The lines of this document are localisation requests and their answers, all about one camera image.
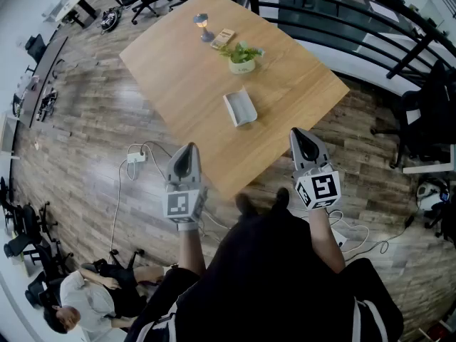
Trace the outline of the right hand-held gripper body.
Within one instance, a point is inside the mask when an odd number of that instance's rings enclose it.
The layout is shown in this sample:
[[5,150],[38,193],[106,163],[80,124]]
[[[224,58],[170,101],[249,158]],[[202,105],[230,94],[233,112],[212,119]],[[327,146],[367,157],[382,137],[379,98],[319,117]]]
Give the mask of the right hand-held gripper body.
[[330,161],[295,162],[294,189],[306,210],[334,205],[341,197],[339,172]]

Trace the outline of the black equipment on floor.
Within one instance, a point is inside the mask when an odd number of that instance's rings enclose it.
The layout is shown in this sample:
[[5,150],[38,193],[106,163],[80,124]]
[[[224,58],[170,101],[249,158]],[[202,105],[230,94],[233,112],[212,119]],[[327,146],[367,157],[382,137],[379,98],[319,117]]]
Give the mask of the black equipment on floor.
[[102,19],[100,21],[100,34],[111,32],[119,23],[122,15],[121,8],[111,8],[103,12]]

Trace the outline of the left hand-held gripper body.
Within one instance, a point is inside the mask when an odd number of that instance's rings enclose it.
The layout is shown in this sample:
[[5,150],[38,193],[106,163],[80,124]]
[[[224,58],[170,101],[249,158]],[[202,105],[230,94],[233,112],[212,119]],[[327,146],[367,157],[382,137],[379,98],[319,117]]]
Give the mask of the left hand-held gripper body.
[[162,196],[164,217],[179,232],[198,231],[206,200],[207,187],[200,182],[166,182]]

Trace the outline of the blue lantern lamp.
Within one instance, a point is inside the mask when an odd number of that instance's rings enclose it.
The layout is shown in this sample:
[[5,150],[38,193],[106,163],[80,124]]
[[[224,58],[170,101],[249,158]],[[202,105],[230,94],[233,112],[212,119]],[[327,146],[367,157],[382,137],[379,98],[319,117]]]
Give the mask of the blue lantern lamp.
[[193,17],[193,22],[202,30],[202,41],[209,43],[214,40],[214,34],[207,30],[207,21],[208,15],[206,13],[200,13]]

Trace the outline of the green plant in white pot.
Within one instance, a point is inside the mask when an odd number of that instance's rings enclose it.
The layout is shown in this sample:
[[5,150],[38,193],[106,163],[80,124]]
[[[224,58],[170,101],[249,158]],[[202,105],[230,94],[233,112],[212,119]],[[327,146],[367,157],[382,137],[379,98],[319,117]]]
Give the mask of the green plant in white pot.
[[246,41],[240,41],[234,48],[224,45],[219,49],[221,56],[227,57],[231,73],[240,75],[250,73],[256,68],[256,57],[262,57],[262,48],[251,47]]

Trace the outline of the person's black shoe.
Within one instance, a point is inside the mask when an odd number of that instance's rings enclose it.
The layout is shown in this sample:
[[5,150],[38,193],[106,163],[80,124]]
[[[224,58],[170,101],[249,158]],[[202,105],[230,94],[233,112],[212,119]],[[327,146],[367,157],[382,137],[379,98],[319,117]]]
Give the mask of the person's black shoe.
[[250,198],[244,193],[236,195],[235,205],[240,211],[242,217],[255,217],[258,215],[256,207],[252,204]]
[[289,206],[290,194],[285,187],[279,188],[276,193],[276,202],[275,206],[280,209],[286,209]]

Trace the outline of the long grey desk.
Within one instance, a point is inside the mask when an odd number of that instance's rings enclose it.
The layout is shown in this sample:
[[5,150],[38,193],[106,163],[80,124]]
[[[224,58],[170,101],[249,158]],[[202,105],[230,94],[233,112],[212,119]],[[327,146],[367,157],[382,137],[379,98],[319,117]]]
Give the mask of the long grey desk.
[[67,40],[68,37],[65,36],[51,42],[48,45],[34,72],[34,76],[37,76],[38,80],[32,80],[32,90],[26,89],[24,92],[19,121],[28,128],[33,125],[36,118],[36,109],[38,107],[39,99],[51,73],[51,69],[54,67],[54,63],[57,61],[58,56]]

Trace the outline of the black metal railing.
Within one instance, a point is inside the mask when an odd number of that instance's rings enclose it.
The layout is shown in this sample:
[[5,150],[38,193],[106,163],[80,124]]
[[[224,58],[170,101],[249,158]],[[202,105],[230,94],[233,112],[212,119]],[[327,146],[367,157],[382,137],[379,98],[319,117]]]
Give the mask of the black metal railing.
[[401,0],[232,0],[292,38],[422,86],[435,64],[456,74],[456,45]]

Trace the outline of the white case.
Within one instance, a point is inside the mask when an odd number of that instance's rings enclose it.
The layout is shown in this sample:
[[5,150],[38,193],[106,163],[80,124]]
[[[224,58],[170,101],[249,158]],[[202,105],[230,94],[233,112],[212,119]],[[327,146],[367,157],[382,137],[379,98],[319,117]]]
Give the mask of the white case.
[[223,99],[235,127],[254,122],[257,111],[245,87],[223,95]]

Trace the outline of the person's right black shoe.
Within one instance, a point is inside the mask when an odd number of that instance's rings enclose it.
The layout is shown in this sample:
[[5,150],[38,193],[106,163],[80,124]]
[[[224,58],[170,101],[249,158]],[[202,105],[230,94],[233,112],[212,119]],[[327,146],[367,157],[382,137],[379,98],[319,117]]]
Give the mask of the person's right black shoe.
[[275,206],[280,209],[286,209],[289,206],[290,194],[285,187],[279,188],[276,193],[276,202]]

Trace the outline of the person's right forearm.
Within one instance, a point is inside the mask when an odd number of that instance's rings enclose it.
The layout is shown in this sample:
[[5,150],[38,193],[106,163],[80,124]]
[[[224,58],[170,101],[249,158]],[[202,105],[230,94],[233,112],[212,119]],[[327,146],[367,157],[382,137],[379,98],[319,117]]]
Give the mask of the person's right forearm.
[[309,211],[309,227],[314,252],[332,271],[340,273],[346,267],[346,263],[325,209]]

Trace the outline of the white round device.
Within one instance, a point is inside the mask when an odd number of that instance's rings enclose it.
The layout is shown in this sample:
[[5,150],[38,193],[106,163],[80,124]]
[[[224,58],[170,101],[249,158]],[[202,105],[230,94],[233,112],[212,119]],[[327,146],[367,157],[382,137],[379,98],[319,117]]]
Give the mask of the white round device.
[[440,178],[427,178],[417,188],[418,209],[430,212],[441,208],[450,199],[449,183]]

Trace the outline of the tan calculator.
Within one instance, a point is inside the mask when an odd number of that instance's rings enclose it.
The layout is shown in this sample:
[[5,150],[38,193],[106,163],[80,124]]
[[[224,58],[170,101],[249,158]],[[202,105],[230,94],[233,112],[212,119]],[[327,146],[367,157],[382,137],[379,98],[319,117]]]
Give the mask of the tan calculator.
[[214,49],[219,50],[220,48],[226,46],[229,41],[234,37],[235,31],[228,28],[224,28],[211,42],[210,46]]

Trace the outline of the person's left forearm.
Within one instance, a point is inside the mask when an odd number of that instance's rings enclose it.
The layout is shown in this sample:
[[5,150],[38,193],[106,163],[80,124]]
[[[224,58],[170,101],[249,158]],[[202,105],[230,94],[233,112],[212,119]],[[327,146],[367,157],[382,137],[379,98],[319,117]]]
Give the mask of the person's left forearm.
[[200,233],[198,230],[179,232],[180,250],[178,266],[201,276],[206,270]]

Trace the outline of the person's left black shoe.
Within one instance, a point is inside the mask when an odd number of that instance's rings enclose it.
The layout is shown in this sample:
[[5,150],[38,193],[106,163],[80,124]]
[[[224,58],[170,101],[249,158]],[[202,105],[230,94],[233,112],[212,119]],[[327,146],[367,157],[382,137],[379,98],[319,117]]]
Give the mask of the person's left black shoe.
[[256,207],[252,204],[250,198],[244,193],[236,195],[235,205],[240,211],[242,217],[255,217],[258,215]]

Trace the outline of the person's black clothing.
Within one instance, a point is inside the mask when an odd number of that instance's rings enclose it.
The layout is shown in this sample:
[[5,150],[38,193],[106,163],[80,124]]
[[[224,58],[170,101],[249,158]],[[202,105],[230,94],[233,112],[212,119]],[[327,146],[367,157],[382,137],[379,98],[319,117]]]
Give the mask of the person's black clothing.
[[398,342],[403,315],[367,258],[340,271],[288,210],[243,219],[201,271],[169,270],[125,342]]

